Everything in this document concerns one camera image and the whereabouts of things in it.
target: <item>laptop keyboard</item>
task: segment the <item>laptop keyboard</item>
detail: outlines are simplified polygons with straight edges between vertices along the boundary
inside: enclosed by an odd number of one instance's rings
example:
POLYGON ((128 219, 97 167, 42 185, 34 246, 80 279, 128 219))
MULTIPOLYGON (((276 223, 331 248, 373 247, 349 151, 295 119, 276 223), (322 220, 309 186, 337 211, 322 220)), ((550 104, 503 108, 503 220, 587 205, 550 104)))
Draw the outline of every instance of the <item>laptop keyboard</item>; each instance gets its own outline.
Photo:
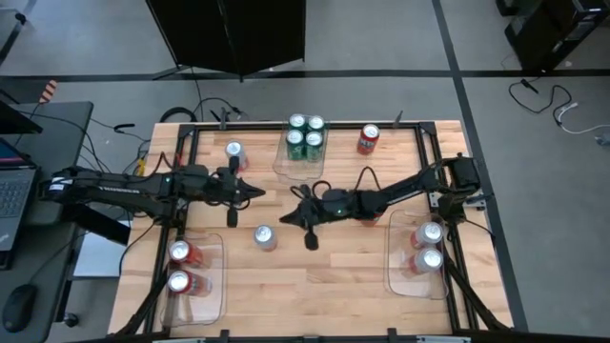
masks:
POLYGON ((28 198, 30 181, 0 181, 0 218, 21 214, 23 204, 28 198))

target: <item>green soda can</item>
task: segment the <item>green soda can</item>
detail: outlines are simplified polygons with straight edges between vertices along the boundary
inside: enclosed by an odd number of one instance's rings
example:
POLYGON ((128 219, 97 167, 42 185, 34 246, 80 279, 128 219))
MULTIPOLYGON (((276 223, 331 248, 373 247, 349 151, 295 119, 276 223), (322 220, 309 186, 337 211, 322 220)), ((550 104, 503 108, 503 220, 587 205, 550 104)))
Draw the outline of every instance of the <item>green soda can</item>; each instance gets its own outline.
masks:
POLYGON ((324 119, 319 115, 314 115, 309 118, 309 123, 307 123, 308 132, 324 132, 324 119))
POLYGON ((293 114, 288 119, 288 124, 290 126, 289 130, 297 130, 301 131, 301 133, 305 134, 307 131, 307 121, 305 120, 305 115, 303 114, 293 114))
POLYGON ((288 151, 288 159, 292 161, 302 160, 305 156, 305 140, 303 132, 298 130, 290 130, 286 135, 286 150, 288 151))
POLYGON ((307 160, 310 162, 319 161, 322 158, 322 133, 307 133, 307 160))

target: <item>clear plastic container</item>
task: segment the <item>clear plastic container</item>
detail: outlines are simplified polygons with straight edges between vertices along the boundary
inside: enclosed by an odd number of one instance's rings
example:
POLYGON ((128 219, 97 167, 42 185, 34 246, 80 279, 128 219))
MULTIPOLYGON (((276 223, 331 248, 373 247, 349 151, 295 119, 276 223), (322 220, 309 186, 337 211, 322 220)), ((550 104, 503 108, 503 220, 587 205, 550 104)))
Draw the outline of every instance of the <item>clear plastic container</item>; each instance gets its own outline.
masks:
POLYGON ((167 326, 211 325, 225 312, 226 298, 226 257, 222 237, 218 234, 203 233, 197 237, 185 237, 203 252, 204 259, 210 261, 209 268, 190 268, 180 266, 179 269, 208 278, 212 282, 212 290, 206 296, 194 296, 169 292, 168 299, 173 301, 173 315, 166 317, 163 310, 161 318, 166 318, 167 326))
MULTIPOLYGON (((311 115, 302 114, 305 117, 306 123, 309 122, 311 115)), ((328 131, 330 123, 324 121, 324 132, 322 133, 322 147, 320 158, 316 161, 308 161, 307 159, 292 160, 288 155, 288 143, 286 136, 290 130, 288 118, 282 123, 282 134, 279 137, 277 144, 277 155, 274 161, 274 172, 277 174, 279 182, 288 185, 309 184, 316 181, 324 173, 324 159, 326 156, 326 144, 328 142, 328 131)))
POLYGON ((408 272, 405 260, 419 250, 411 244, 411 234, 423 223, 432 221, 429 213, 394 211, 386 229, 385 284, 392 293, 405 296, 441 300, 447 296, 448 288, 443 278, 444 266, 438 271, 414 274, 408 272))

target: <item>white cable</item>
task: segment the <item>white cable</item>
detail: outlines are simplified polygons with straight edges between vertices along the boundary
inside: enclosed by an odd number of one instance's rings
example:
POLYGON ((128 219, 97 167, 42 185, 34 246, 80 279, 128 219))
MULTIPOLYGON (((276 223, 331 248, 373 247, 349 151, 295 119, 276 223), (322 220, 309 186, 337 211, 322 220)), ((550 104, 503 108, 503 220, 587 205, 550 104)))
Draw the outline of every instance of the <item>white cable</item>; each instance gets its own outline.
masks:
POLYGON ((578 103, 578 102, 575 102, 575 103, 573 103, 573 104, 570 104, 570 105, 569 105, 569 106, 567 106, 567 107, 563 107, 563 108, 561 108, 561 112, 559 113, 559 115, 558 115, 558 117, 557 117, 557 120, 558 120, 558 122, 559 122, 559 125, 561 126, 561 128, 562 128, 564 131, 566 131, 566 132, 568 132, 568 133, 570 133, 570 134, 583 134, 583 133, 588 133, 588 132, 595 131, 595 130, 597 130, 597 129, 601 129, 601 128, 610 128, 610 124, 604 124, 604 125, 597 125, 597 126, 595 126, 595 127, 593 127, 593 128, 585 129, 585 130, 583 130, 583 131, 570 131, 570 130, 566 129, 566 128, 563 126, 563 122, 561 121, 561 118, 563 117, 563 115, 564 115, 564 114, 566 114, 567 112, 569 112, 571 109, 575 109, 575 108, 576 108, 576 107, 578 107, 578 106, 579 106, 579 103, 578 103))

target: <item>wooden table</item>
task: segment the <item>wooden table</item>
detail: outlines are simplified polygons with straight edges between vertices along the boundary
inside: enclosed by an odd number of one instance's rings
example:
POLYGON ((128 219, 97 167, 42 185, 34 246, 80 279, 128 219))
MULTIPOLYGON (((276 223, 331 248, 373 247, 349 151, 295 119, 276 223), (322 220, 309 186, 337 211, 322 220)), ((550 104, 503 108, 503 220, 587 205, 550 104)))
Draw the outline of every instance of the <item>wooden table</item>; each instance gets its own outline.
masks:
MULTIPOLYGON (((458 121, 438 121, 437 136, 443 157, 467 154, 458 121)), ((157 124, 147 161, 150 171, 164 151, 173 156, 177 124, 157 124)), ((443 334, 451 327, 444 300, 398 296, 384 287, 384 231, 390 215, 373 228, 347 220, 316 228, 320 248, 309 252, 303 246, 304 231, 281 224, 278 218, 295 209, 297 198, 277 180, 272 163, 278 131, 207 131, 199 138, 196 163, 210 170, 225 166, 224 147, 239 139, 246 147, 251 166, 241 173, 246 182, 267 193, 239 213, 239 225, 226 228, 226 208, 191 204, 187 236, 218 233, 227 251, 226 311, 210 326, 172 328, 172 336, 218 336, 228 329, 231 336, 385 335, 388 328, 398 334, 443 334), (260 224, 275 228, 279 245, 274 252, 259 250, 253 229, 260 224)), ((386 130, 376 151, 369 156, 356 153, 358 130, 330 131, 322 179, 335 188, 350 189, 365 166, 375 169, 381 187, 420 170, 415 134, 386 130)), ((427 151, 432 149, 427 143, 427 151)), ((370 175, 360 188, 375 186, 370 175)), ((389 212, 427 212, 421 195, 393 206, 389 212)), ((467 211, 468 218, 486 226, 484 212, 467 211)), ((150 226, 148 219, 136 219, 130 240, 150 226)), ((459 226, 470 282, 489 309, 506 325, 511 316, 490 236, 470 224, 459 226)), ((114 303, 109 332, 120 329, 135 312, 151 285, 154 257, 159 244, 158 228, 134 245, 127 254, 114 303)), ((456 297, 462 323, 466 322, 462 296, 456 297)), ((157 312, 162 311, 160 304, 157 312)))

